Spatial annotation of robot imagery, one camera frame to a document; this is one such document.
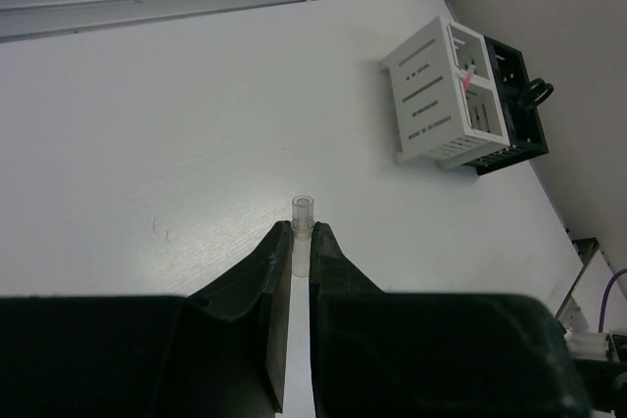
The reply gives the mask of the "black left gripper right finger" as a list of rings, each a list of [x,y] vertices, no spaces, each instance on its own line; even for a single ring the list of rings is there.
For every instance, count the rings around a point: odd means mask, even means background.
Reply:
[[[325,223],[310,262],[313,401],[319,417],[587,417],[561,329],[513,294],[388,293]]]

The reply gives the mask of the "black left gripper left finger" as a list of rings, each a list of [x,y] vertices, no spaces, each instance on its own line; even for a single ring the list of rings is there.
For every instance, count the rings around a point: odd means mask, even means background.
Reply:
[[[183,296],[1,301],[5,417],[272,417],[283,409],[291,230]]]

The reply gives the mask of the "small white cap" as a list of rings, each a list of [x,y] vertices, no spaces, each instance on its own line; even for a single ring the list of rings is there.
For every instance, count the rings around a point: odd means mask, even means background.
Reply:
[[[300,195],[293,199],[291,228],[293,235],[292,273],[297,277],[308,277],[314,230],[314,199],[312,197]]]

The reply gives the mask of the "pink pen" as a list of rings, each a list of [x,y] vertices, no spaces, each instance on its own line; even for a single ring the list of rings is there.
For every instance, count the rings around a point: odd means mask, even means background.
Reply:
[[[466,92],[469,86],[471,85],[471,81],[474,76],[475,70],[476,70],[476,66],[474,64],[471,64],[470,66],[465,67],[464,70],[461,70],[459,72],[460,82],[461,82],[461,87],[462,87],[463,92]]]

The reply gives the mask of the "black handled scissors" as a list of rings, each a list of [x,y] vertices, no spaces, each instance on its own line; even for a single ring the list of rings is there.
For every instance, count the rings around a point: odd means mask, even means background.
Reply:
[[[516,110],[531,112],[543,104],[553,93],[555,87],[542,78],[535,78],[520,89],[512,105]]]

